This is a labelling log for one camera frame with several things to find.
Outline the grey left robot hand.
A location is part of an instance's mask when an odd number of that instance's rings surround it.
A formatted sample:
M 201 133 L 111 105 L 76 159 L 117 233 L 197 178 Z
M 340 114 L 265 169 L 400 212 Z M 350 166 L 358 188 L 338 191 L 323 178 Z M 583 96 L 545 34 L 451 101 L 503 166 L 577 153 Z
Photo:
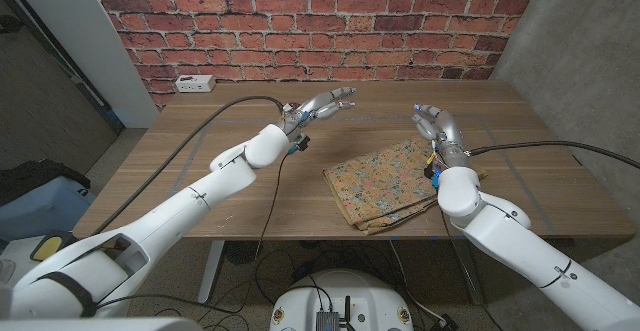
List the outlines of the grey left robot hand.
M 276 126 L 285 133 L 289 141 L 293 141 L 312 121 L 329 119 L 342 109 L 355 107 L 354 102 L 345 101 L 346 97 L 355 92 L 354 87 L 340 87 L 320 93 L 301 105 L 291 106 L 283 113 L 282 119 L 276 122 Z

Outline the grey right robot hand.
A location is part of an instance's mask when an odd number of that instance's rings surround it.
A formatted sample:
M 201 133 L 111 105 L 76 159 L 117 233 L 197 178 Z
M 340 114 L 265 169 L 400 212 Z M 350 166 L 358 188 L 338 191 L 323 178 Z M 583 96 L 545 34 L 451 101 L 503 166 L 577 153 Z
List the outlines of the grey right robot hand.
M 415 104 L 412 120 L 419 133 L 434 141 L 439 154 L 448 167 L 471 167 L 466 144 L 454 117 L 433 105 Z

